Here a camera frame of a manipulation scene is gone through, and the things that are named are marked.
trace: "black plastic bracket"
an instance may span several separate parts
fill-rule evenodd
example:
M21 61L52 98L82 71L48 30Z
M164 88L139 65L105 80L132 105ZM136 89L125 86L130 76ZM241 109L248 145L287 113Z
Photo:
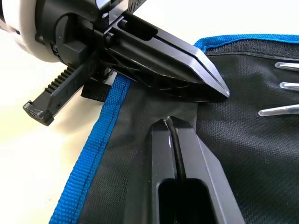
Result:
M244 224L220 162L187 122L153 124L131 167L124 224Z
M23 109L34 120L49 126L70 98L98 71L97 61L97 54L93 53L76 70L68 67L38 98L28 101Z

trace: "blue binding edge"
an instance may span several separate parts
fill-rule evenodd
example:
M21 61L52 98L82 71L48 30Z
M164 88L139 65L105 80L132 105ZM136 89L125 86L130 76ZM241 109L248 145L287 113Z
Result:
M249 34L207 37L197 41L195 46L206 52L210 48L217 48L246 39L299 43L299 35ZM117 75L101 110L100 118L95 123L65 185L57 207L51 217L50 224L77 223L93 176L96 173L106 144L117 121L129 86L129 79L122 75Z

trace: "white surface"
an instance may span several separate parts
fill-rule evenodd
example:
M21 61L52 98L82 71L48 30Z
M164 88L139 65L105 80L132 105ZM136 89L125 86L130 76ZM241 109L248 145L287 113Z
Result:
M297 0L286 6L274 0L148 0L136 15L194 44L199 38L222 34L299 34L298 8ZM49 127L40 125L22 106L64 66L30 56L2 31L0 44L1 223L47 223L101 103L78 93Z
M2 0L7 31L25 51L43 61L58 62L45 46L35 41L35 5L36 0Z

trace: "blue fabric trim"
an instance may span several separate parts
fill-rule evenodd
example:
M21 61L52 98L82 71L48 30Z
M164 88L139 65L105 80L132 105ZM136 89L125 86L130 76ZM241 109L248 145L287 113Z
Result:
M217 48L225 44L240 40L256 39L264 41L278 41L285 43L299 43L299 35L279 35L279 34L241 34L241 35L222 35L202 38L195 43L195 47L204 53L210 48Z
M106 144L126 97L130 81L117 75L87 142L71 172L50 224L75 224Z
M195 46L206 52L210 48L245 39L299 43L299 35L252 34L207 37L197 41ZM129 86L129 79L117 75L101 110L100 118L94 125L66 183L50 224L75 224L78 221L93 176L96 173Z

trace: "metal pin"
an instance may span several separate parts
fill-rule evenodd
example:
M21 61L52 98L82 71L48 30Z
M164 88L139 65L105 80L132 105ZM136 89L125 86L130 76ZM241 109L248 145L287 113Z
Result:
M278 62L275 64L276 68L279 69L287 69L292 71L299 71L299 63L284 63L284 62Z
M299 104L291 106L282 106L266 110L261 110L258 112L261 117L265 116L275 116L284 114L299 114Z
M282 89L299 91L299 83L285 83L285 82L283 82L283 83L280 83L279 86Z

